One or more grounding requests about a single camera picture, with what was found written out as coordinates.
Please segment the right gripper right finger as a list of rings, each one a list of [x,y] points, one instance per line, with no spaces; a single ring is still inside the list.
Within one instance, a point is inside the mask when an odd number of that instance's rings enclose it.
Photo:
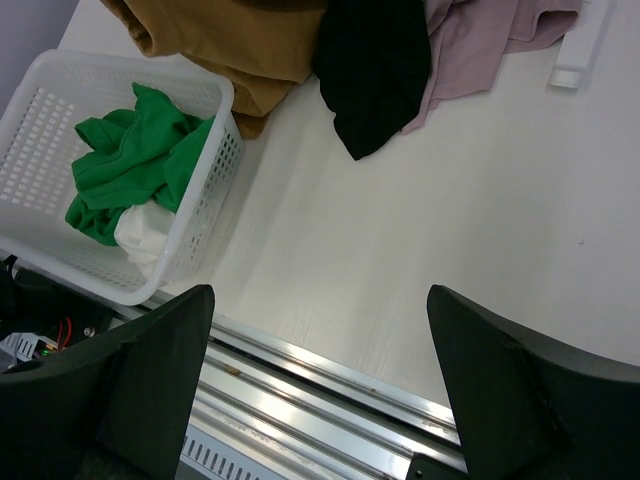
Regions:
[[[442,285],[426,311],[469,478],[638,478],[638,367]]]

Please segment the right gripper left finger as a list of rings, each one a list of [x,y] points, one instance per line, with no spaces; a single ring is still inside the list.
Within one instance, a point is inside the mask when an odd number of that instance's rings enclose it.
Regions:
[[[2,478],[174,478],[214,308],[212,287],[197,285],[2,373]]]

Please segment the white tank top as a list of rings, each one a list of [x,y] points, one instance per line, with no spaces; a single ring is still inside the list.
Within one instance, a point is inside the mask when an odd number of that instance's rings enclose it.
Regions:
[[[114,231],[116,244],[149,279],[168,238],[175,214],[153,200],[126,209]]]

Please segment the green tank top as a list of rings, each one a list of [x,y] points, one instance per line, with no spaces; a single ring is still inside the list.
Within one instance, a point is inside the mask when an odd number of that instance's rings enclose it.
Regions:
[[[129,208],[153,201],[178,211],[216,119],[182,111],[158,89],[134,83],[132,91],[133,108],[74,127],[89,151],[71,164],[76,195],[65,221],[109,247]]]

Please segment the brown tank top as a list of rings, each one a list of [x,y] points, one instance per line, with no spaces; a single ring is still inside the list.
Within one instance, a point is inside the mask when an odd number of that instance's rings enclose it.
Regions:
[[[324,1],[111,0],[105,7],[149,58],[181,55],[232,82],[245,139],[311,74]]]

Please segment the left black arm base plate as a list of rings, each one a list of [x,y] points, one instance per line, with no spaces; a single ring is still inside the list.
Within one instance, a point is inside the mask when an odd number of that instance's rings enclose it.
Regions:
[[[1,350],[41,359],[110,328],[115,312],[35,271],[1,260]]]

